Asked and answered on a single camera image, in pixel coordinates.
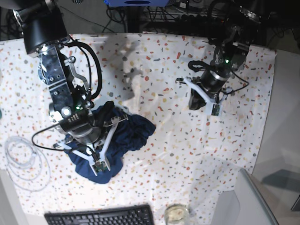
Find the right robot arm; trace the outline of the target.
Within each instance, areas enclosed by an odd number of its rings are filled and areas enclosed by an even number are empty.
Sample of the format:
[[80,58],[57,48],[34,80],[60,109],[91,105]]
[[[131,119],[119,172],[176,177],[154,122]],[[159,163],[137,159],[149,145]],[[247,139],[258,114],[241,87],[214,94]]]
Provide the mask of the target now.
[[[104,117],[114,105],[107,103],[100,112],[92,112],[93,100],[103,86],[96,53],[88,44],[68,35],[55,1],[3,0],[0,5],[13,12],[23,32],[26,53],[39,58],[38,75],[49,89],[49,115],[59,132],[80,144],[99,146],[104,138]],[[75,57],[61,53],[64,47],[77,47],[90,54],[97,71],[95,91],[91,90],[92,79],[76,72]]]

